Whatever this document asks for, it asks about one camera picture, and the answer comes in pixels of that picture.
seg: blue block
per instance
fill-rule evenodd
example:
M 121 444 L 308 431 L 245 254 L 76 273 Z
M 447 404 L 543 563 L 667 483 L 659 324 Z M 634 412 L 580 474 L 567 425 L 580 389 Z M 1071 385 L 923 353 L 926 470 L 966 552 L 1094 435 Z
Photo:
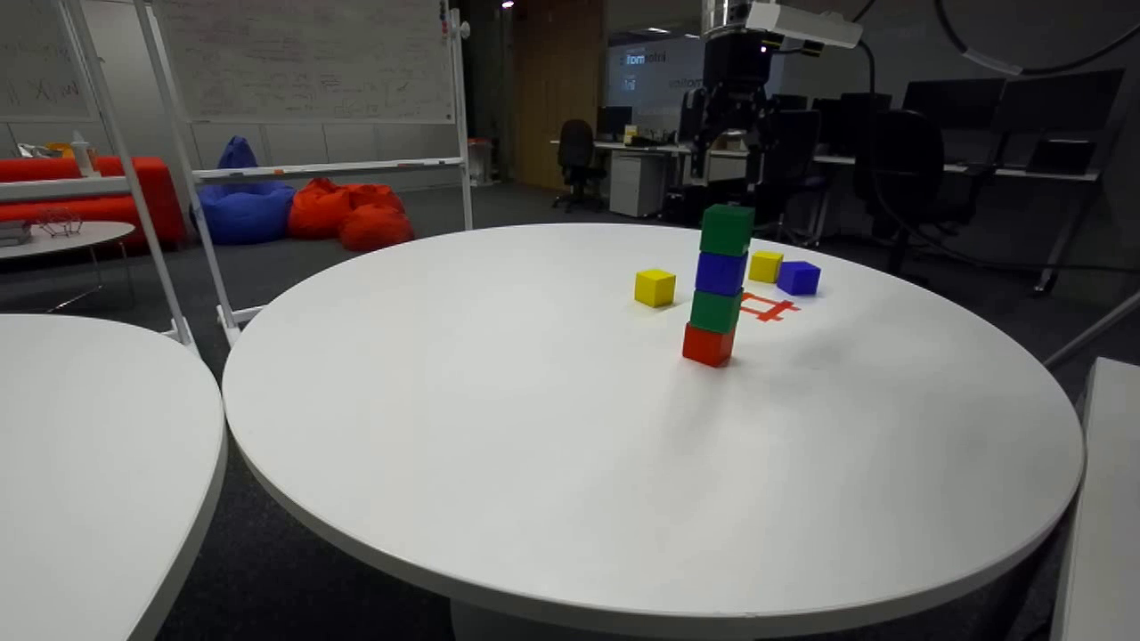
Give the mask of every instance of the blue block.
M 698 291 L 742 296 L 748 257 L 701 254 Z
M 818 266 L 817 266 L 817 264 L 806 264 L 806 260 L 787 260 L 787 264 L 781 266 L 777 286 L 781 286 L 787 296 L 817 296 L 817 291 L 818 291 Z

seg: block tower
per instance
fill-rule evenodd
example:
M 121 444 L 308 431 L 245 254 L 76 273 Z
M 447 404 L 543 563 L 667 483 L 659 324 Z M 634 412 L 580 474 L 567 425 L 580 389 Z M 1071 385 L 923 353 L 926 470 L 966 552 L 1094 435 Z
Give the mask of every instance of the block tower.
M 698 286 L 684 329 L 684 355 L 695 364 L 726 366 L 735 355 L 750 229 L 748 207 L 707 207 L 701 219 Z

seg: red block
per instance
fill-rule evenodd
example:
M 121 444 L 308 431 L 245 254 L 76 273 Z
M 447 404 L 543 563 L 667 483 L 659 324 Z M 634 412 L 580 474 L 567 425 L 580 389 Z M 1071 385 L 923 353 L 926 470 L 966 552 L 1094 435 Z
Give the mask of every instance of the red block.
M 684 329 L 684 359 L 695 359 L 701 366 L 726 366 L 735 355 L 735 335 L 712 335 L 701 329 Z

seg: office chair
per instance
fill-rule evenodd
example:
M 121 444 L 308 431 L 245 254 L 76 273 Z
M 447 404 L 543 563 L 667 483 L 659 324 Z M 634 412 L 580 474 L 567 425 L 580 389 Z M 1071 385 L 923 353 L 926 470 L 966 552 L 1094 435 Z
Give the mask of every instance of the office chair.
M 824 207 L 826 181 L 817 176 L 818 114 L 817 112 L 777 112 L 762 123 L 762 184 L 754 189 L 754 222 L 784 224 L 795 196 L 817 196 Z
M 604 172 L 594 165 L 594 133 L 589 123 L 564 123 L 559 136 L 559 169 L 567 181 L 567 196 L 554 207 L 604 207 L 604 200 L 589 196 L 589 184 L 598 181 Z
M 970 176 L 966 200 L 942 196 L 942 144 L 938 123 L 914 112 L 885 112 L 858 133 L 853 196 L 874 219 L 874 237 L 889 241 L 882 266 L 897 272 L 914 232 L 953 237 L 971 222 L 985 172 Z

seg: blue object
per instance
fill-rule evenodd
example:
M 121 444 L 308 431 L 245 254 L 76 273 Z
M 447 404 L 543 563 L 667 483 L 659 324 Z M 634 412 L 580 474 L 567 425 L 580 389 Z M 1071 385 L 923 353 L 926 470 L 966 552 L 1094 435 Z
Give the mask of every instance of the blue object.
M 698 291 L 742 296 L 748 257 L 701 254 Z
M 787 296 L 817 296 L 817 291 L 818 291 L 818 266 L 817 266 L 817 264 L 806 264 L 806 260 L 787 260 L 787 264 L 781 266 L 777 286 L 781 286 Z
M 219 153 L 217 169 L 255 169 L 255 157 L 252 157 L 249 138 L 231 136 L 231 138 L 224 144 L 224 153 Z
M 200 193 L 217 246 L 275 241 L 288 232 L 290 184 L 214 184 Z

